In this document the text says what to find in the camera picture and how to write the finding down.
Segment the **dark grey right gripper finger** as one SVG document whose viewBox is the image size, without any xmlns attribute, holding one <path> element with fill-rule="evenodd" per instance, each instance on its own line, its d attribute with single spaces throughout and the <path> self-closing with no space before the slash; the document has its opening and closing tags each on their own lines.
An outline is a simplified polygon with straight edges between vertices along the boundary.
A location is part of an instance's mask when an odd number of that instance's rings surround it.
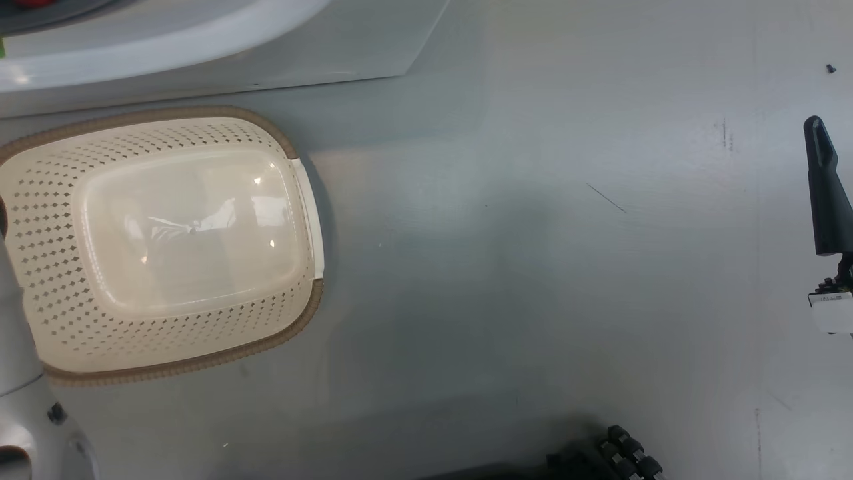
<svg viewBox="0 0 853 480">
<path fill-rule="evenodd" d="M 808 192 L 814 234 L 819 256 L 852 252 L 852 209 L 838 176 L 838 153 L 817 115 L 802 125 L 808 162 Z"/>
</svg>

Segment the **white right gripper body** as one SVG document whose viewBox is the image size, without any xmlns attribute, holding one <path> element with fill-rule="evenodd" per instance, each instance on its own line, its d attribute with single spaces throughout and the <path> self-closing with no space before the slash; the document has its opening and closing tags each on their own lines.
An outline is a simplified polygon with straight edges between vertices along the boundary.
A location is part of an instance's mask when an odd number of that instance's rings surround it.
<svg viewBox="0 0 853 480">
<path fill-rule="evenodd" d="M 812 318 L 826 334 L 852 334 L 852 254 L 843 254 L 834 277 L 808 294 Z"/>
</svg>

